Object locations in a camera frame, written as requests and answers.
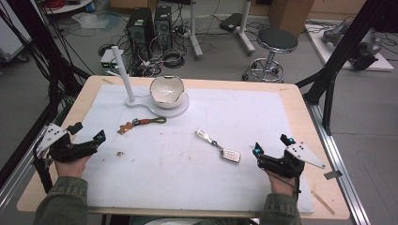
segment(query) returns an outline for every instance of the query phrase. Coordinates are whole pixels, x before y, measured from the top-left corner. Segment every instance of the gray floor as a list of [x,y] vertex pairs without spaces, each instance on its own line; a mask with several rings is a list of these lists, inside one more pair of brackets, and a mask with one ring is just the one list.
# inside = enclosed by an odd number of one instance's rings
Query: gray floor
[[[102,4],[96,13],[106,12],[107,8],[107,4]],[[218,11],[220,14],[232,12],[236,10]],[[66,34],[67,40],[95,74],[103,74],[98,48],[102,44],[110,43],[112,37],[123,35],[126,22],[106,15],[111,19],[112,27],[105,30],[81,30],[77,24],[67,25],[72,22],[70,15],[72,14],[67,13],[58,18],[61,26],[73,30]],[[197,21],[199,29],[200,24],[211,21],[211,17],[203,16]],[[268,23],[268,20],[251,17],[250,22]],[[217,26],[218,22],[214,20],[212,27]],[[210,29],[209,32],[218,33],[221,30]],[[185,66],[179,69],[163,67],[162,74],[174,74],[183,79],[240,81],[243,71],[253,59],[268,54],[254,42],[256,52],[248,56],[237,34],[200,36],[198,39],[205,39],[201,43],[204,52],[202,60],[196,61],[192,48],[188,48],[184,56]],[[307,34],[300,35],[298,41],[298,48],[294,52],[276,56],[286,71],[286,83],[301,81],[323,67]],[[398,59],[398,55],[386,50],[381,53],[386,58]],[[72,57],[75,65],[88,71],[75,55]],[[391,61],[391,64],[398,68],[396,61]],[[0,68],[0,71],[3,73],[0,75],[0,165],[3,167],[46,106],[48,83],[38,72],[34,62],[21,63],[14,60],[7,67]],[[373,224],[398,224],[398,176],[394,174],[394,170],[398,168],[398,101],[395,98],[398,94],[397,84],[396,69],[393,72],[342,69],[336,80],[330,126],[332,135]],[[304,94],[308,89],[309,86],[306,86],[301,91]],[[30,176],[31,173],[18,187],[6,210],[0,214],[0,224],[29,224],[32,221],[33,214],[21,213],[16,209],[16,202]],[[350,219],[304,219],[303,223],[353,224]],[[91,215],[89,224],[100,224],[100,216]]]

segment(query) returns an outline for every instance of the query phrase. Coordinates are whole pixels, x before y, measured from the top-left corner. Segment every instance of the person's hand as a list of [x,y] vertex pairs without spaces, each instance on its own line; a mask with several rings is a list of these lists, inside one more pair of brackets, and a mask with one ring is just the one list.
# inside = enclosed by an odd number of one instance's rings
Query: person's hand
[[82,177],[82,173],[85,168],[85,163],[91,158],[91,156],[88,157],[82,157],[79,158],[76,161],[68,162],[68,163],[63,163],[63,162],[55,162],[55,168],[56,171],[58,172],[58,176],[73,176],[73,177]]
[[271,192],[274,194],[295,195],[295,178],[286,178],[277,173],[267,171],[269,182],[271,183]]

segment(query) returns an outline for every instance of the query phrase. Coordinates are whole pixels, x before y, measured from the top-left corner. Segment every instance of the green jacket sleeve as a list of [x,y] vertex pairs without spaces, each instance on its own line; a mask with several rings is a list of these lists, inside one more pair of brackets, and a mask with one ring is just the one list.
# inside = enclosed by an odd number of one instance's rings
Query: green jacket sleeve
[[295,198],[282,194],[268,194],[260,224],[301,224]]
[[47,197],[40,203],[34,225],[85,225],[88,217],[87,187],[85,180],[76,177],[58,177]]

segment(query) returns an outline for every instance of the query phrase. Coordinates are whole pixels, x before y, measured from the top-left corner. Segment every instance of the car key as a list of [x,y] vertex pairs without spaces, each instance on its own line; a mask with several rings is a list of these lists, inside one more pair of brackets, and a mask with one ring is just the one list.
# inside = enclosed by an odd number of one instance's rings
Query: car key
[[201,139],[207,141],[207,142],[210,143],[211,145],[213,145],[213,146],[217,147],[218,149],[220,149],[221,156],[222,156],[223,159],[225,159],[225,160],[227,160],[227,161],[235,162],[235,163],[239,163],[239,162],[240,162],[240,153],[239,153],[239,152],[233,151],[233,150],[229,150],[229,149],[225,149],[225,148],[219,146],[219,145],[217,144],[216,141],[212,140],[212,139],[208,136],[208,134],[206,134],[206,133],[205,133],[203,130],[201,130],[201,129],[197,129],[197,130],[195,131],[195,133],[196,133],[196,135],[197,135],[199,138],[201,138]]

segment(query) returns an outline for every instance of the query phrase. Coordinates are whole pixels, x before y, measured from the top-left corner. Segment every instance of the stool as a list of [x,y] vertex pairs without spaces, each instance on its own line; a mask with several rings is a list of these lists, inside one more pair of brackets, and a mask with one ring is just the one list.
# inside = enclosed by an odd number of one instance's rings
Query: stool
[[268,58],[258,58],[250,63],[248,69],[242,75],[242,80],[247,81],[249,75],[261,80],[261,82],[283,83],[283,67],[273,60],[275,53],[291,53],[298,46],[298,39],[287,31],[280,29],[260,30],[257,43],[269,51]]

